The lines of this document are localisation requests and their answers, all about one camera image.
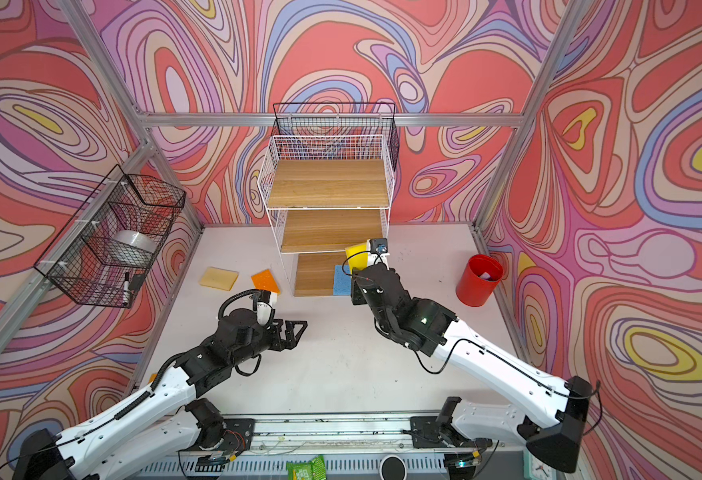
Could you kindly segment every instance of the wooden shelf board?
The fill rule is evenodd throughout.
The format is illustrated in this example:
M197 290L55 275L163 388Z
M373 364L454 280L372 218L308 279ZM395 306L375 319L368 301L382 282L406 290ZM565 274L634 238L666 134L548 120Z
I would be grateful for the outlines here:
M295 296L331 296L335 285L335 265L342 265L346 254L299 254L295 275Z
M383 160L281 160L268 208L387 208Z
M380 210L290 210L282 253L342 251L381 236Z

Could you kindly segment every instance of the white table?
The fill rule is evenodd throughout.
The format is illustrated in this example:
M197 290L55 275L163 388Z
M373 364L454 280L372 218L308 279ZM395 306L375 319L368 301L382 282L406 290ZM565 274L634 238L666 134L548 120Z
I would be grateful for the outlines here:
M464 224L391 226L389 264L410 295L442 303L487 340L513 352L495 298L481 307L466 306L455 295L466 261L476 247ZM239 272L231 292L197 282L208 266ZM217 310L230 295L253 288L250 276L271 269L283 295L277 318L307 320L295 350L266 351L260 370L231 379L205 397L224 415L327 412L410 412L438 410L448 396L503 405L504 397L452 366L441 375L424 372L413 352L382 338L367 306L347 296L293 297L271 229L259 226L207 228L148 364L148 377L170 355L198 345L217 325ZM248 299L229 309L248 308ZM430 368L440 362L424 357ZM254 360L241 365L251 371Z

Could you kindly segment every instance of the orange object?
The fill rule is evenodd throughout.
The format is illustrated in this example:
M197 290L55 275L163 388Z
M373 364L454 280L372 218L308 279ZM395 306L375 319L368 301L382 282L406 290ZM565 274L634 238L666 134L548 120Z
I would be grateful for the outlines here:
M279 287L277 286L277 281L273 279L271 275L271 270L266 269L260 274L254 274L250 278L253 279L253 284L255 288L259 290L268 290L269 292L281 293Z

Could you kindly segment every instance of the yellow object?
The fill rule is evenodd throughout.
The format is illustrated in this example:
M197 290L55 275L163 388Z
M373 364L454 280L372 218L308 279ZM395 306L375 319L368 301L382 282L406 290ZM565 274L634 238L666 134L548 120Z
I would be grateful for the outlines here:
M360 253L360 252L364 252L365 250L369 250L366 242L364 244L346 247L346 258L350 258L350 260L348 261L348 264L349 264L348 268L349 269L346 272L347 274L350 274L351 272L353 272L353 269L355 269L355 268L357 270L364 270L367 267L367 255Z
M260 272L260 274L254 274L250 278L253 279L253 285L255 285L255 288L259 290L268 290L269 292L281 293L279 291L277 281L273 279L273 275L271 275L271 270L269 269Z
M202 278L199 280L199 284L202 286L211 286L212 288L226 290L228 292L231 290L233 283L237 281L237 278L239 278L238 272L232 272L230 270L223 270L222 268L209 266L204 271L204 275L202 275Z

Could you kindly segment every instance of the red container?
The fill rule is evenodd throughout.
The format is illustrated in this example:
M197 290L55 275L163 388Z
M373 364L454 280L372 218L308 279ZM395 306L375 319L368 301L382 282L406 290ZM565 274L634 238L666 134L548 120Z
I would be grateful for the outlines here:
M479 278L489 274L490 279ZM455 293L461 302L468 306L482 306L492 294L503 276L503 267L497 260L486 255L473 255L463 270Z

